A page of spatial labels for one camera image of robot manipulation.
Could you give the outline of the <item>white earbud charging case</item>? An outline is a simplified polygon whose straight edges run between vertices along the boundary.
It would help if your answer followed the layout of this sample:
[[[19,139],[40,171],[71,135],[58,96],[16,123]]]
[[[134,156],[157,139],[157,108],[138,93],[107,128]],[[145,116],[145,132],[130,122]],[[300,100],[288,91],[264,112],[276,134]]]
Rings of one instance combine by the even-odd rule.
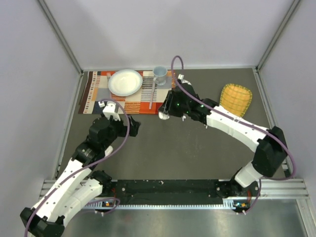
[[[167,120],[170,118],[170,116],[168,114],[164,114],[162,112],[159,112],[158,113],[158,117],[161,119],[161,120]]]

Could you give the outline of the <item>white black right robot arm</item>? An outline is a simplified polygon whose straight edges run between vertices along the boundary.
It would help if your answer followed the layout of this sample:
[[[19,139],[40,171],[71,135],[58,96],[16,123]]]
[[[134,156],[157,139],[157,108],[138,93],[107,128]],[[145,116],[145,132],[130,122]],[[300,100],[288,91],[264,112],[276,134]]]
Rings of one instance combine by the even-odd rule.
[[[236,117],[216,101],[200,99],[187,81],[168,91],[158,109],[158,116],[162,120],[170,116],[182,119],[190,117],[206,127],[223,131],[254,152],[253,160],[239,169],[230,181],[218,183],[217,192],[223,198],[241,196],[260,178],[272,178],[287,157],[286,140],[279,127],[255,126]]]

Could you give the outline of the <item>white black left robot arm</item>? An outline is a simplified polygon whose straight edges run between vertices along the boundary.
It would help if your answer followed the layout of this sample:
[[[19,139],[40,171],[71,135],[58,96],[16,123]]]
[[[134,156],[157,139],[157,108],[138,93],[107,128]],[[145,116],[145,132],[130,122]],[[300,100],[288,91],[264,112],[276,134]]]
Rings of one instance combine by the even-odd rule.
[[[119,137],[135,137],[140,123],[126,116],[128,124],[113,116],[93,121],[86,139],[77,146],[62,175],[33,207],[24,208],[20,218],[24,235],[60,237],[68,223],[94,198],[108,195],[111,178],[95,170],[98,163],[116,153],[111,144]]]

